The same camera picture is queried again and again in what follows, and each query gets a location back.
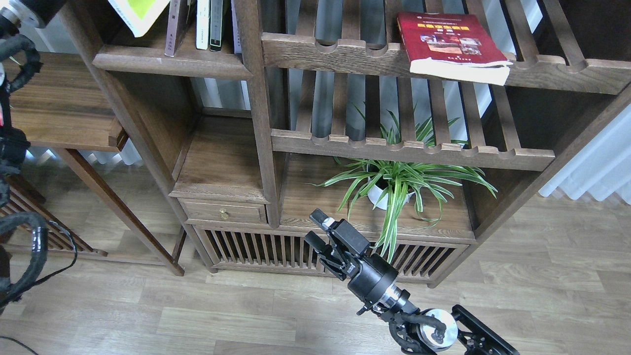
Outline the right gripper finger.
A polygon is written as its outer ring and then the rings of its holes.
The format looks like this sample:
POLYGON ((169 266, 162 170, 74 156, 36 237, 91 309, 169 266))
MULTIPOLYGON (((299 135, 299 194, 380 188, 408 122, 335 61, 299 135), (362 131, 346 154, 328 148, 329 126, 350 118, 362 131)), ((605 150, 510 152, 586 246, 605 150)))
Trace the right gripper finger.
POLYGON ((310 219, 325 232, 336 229, 336 227, 338 226, 338 221, 336 221, 331 216, 328 216, 321 209, 315 209, 311 213, 310 219))
POLYGON ((309 231, 306 234, 306 241, 311 247, 313 247, 313 250, 317 254, 323 254, 323 252, 326 252, 327 250, 328 244, 325 243, 314 231, 309 231))

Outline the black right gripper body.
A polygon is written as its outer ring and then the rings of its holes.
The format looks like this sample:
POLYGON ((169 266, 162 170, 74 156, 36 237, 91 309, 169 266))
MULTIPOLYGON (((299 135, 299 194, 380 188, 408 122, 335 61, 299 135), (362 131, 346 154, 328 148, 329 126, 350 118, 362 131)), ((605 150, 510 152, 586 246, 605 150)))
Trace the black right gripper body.
POLYGON ((370 242, 346 220, 326 232, 330 243, 318 254, 321 264, 365 304, 395 304, 400 299, 397 271, 379 254, 368 254, 370 242))

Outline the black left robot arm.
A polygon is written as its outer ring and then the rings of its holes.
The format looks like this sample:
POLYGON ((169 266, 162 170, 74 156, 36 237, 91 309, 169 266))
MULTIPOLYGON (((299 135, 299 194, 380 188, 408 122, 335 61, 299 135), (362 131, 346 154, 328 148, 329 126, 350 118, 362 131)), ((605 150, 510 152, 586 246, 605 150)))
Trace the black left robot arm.
MULTIPOLYGON (((23 52, 26 61, 20 66, 20 72, 14 79, 6 77, 5 69, 1 68, 1 206, 10 200, 10 186, 5 177, 17 175, 22 170, 30 142, 22 130, 13 126, 11 120, 10 95, 24 87, 34 75, 40 72, 42 63, 40 53, 35 43, 20 34, 22 24, 36 28, 45 28, 50 20, 56 16, 65 5, 64 0, 3 0, 1 2, 1 46, 0 59, 7 59, 23 52)), ((49 222, 36 212, 16 212, 1 218, 1 235, 11 234, 20 225, 29 225, 32 231, 32 251, 29 267, 22 277, 12 283, 10 281, 9 256, 4 248, 1 249, 1 308, 18 301, 22 294, 49 279, 51 276, 38 280, 41 270, 47 261, 49 222)))

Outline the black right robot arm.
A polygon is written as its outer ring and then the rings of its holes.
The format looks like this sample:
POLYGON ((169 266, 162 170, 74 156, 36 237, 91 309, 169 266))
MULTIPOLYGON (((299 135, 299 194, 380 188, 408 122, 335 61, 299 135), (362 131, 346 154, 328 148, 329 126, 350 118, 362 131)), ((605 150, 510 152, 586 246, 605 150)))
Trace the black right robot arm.
POLYGON ((435 355, 456 341, 465 347, 467 355, 518 353, 461 305, 453 306, 450 312, 420 310, 413 305, 408 291, 396 285, 397 270, 379 254, 368 254, 369 241, 346 220, 334 220, 320 209, 310 218, 330 240, 326 244, 315 232, 306 235, 322 265, 341 281, 349 281, 349 290, 363 303, 359 315, 370 311, 388 323, 403 353, 435 355))

